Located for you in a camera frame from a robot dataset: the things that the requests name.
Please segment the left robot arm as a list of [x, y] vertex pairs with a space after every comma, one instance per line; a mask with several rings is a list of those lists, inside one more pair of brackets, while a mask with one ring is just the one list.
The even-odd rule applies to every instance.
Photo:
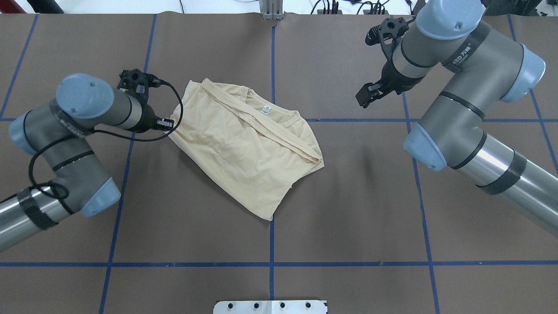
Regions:
[[116, 88], [103, 79], [75, 73], [64, 78], [48, 103], [15, 119], [9, 136], [32, 156], [30, 187], [1, 202], [1, 251], [57, 226], [74, 213], [94, 216], [120, 200], [119, 187], [86, 141], [113, 126], [130, 133], [173, 133], [180, 121], [157, 116], [148, 90], [169, 82], [141, 70], [124, 70]]

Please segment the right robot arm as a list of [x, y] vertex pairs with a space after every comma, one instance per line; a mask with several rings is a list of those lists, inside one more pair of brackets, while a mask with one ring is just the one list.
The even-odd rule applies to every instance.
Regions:
[[414, 16], [386, 18], [365, 36], [386, 62], [381, 79], [357, 92], [359, 105], [409, 91], [437, 64], [452, 72], [403, 142], [417, 161], [450, 167], [487, 195], [519, 206], [522, 215], [557, 235], [557, 178], [480, 125], [497, 102], [518, 101], [538, 84], [546, 64], [524, 44], [482, 21], [480, 0], [431, 0]]

